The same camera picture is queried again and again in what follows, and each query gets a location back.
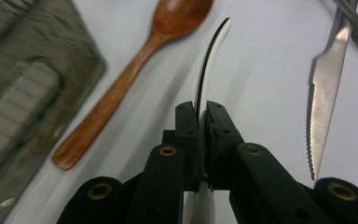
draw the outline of white surface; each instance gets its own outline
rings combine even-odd
[[[108,70],[65,135],[81,121],[143,45],[157,0],[75,0]],[[213,66],[209,100],[223,104],[247,142],[268,148],[300,183],[313,186],[306,116],[312,58],[324,50],[336,11],[331,0],[215,0],[199,30],[158,51],[99,138],[70,171],[50,161],[7,223],[55,223],[82,183],[100,175],[126,181],[141,172],[174,107],[193,101],[205,50],[223,19],[233,25]],[[358,186],[358,49],[350,42],[320,178]],[[216,223],[235,223],[218,193]]]

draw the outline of wooden spoon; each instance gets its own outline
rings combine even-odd
[[[196,30],[208,15],[213,0],[161,0],[151,34],[113,86],[87,117],[60,145],[53,162],[63,170],[72,168],[115,113],[121,100],[153,52],[170,40]]]

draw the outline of brass insert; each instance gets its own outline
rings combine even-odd
[[[355,201],[357,199],[357,194],[352,189],[344,185],[338,184],[336,182],[331,182],[327,187],[330,193],[332,193],[339,199],[349,202]]]
[[[245,150],[252,156],[261,156],[264,154],[264,151],[261,148],[255,146],[246,146]]]
[[[92,200],[101,200],[112,192],[112,186],[108,183],[99,183],[89,189],[88,195]]]
[[[159,154],[163,156],[173,156],[176,154],[176,149],[174,147],[162,147],[159,150]]]

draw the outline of spoon handle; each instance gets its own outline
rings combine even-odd
[[[341,8],[345,16],[347,16],[351,22],[353,23],[358,22],[358,14],[354,9],[357,7],[358,0],[350,1],[349,3],[346,0],[333,0],[333,1],[336,2],[336,4],[339,6],[339,8]]]
[[[55,151],[52,160],[58,167],[68,170],[80,160],[104,125],[115,113],[147,59],[167,40],[167,36],[152,31],[146,44],[127,65],[113,86]]]

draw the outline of serrated knife blade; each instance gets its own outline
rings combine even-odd
[[[356,8],[357,0],[349,0]],[[336,103],[345,53],[351,36],[351,23],[337,9],[326,50],[312,64],[309,109],[309,162],[311,178],[317,179]]]

